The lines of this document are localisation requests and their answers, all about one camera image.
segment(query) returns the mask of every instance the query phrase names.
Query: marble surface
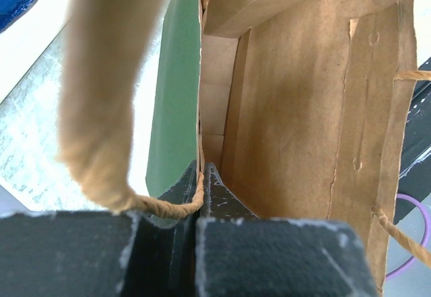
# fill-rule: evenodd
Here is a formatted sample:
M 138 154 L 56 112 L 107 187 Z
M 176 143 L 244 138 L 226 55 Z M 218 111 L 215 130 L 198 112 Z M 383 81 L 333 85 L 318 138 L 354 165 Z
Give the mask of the marble surface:
M 168 1 L 160 9 L 152 47 L 144 56 L 135 90 L 129 183 L 141 195 L 148 195 L 145 174 Z M 98 210 L 100 207 L 81 194 L 66 167 L 56 161 L 63 31 L 0 103 L 0 180 L 28 197 L 40 210 Z

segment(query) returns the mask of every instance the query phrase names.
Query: brown paper bag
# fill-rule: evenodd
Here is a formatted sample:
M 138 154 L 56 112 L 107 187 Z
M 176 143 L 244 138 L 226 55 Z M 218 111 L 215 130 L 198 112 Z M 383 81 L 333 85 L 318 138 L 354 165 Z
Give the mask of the brown paper bag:
M 261 217 L 343 220 L 382 292 L 416 70 L 413 0 L 210 0 L 205 160 Z

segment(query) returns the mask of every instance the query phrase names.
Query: gift bag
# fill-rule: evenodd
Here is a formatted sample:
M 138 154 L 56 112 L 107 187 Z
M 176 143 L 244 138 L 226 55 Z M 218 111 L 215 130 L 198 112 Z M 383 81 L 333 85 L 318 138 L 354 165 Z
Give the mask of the gift bag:
M 262 218 L 341 220 L 383 291 L 416 71 L 413 0 L 171 0 L 146 182 L 127 184 L 133 80 L 160 0 L 74 0 L 59 110 L 61 157 L 92 201 L 181 218 L 203 166 Z M 159 201 L 191 161 L 193 201 Z

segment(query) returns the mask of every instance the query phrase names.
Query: purple ring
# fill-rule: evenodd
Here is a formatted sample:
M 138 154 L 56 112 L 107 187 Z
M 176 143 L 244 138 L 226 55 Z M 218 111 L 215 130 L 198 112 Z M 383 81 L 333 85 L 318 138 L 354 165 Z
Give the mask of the purple ring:
M 424 246 L 428 243 L 428 240 L 430 239 L 430 224 L 431 219 L 430 215 L 428 214 L 428 211 L 426 210 L 425 206 L 422 205 L 417 199 L 414 199 L 413 197 L 406 195 L 406 194 L 397 194 L 398 199 L 404 199 L 405 201 L 409 201 L 413 205 L 415 205 L 421 212 L 423 218 L 424 218 L 424 235 L 422 237 L 422 240 L 420 241 L 420 245 Z M 405 270 L 407 270 L 408 267 L 411 266 L 411 264 L 416 260 L 415 257 L 411 256 L 405 263 L 403 263 L 401 266 L 396 268 L 395 270 L 391 271 L 390 273 L 386 274 L 386 280 L 392 279 L 395 276 L 403 273 Z

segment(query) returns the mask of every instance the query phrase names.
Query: black object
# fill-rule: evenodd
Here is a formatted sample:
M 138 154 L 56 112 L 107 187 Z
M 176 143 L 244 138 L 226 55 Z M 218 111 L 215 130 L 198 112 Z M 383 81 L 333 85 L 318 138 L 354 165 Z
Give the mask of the black object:
M 419 69 L 431 71 L 431 58 Z M 422 201 L 431 193 L 431 83 L 419 81 L 407 116 L 398 192 Z M 397 200 L 394 223 L 397 224 L 412 209 L 413 204 Z
M 192 162 L 160 198 L 188 202 L 195 183 Z M 137 212 L 3 214 L 0 296 L 376 296 L 347 224 L 260 220 L 213 164 L 204 187 L 201 211 L 179 221 Z

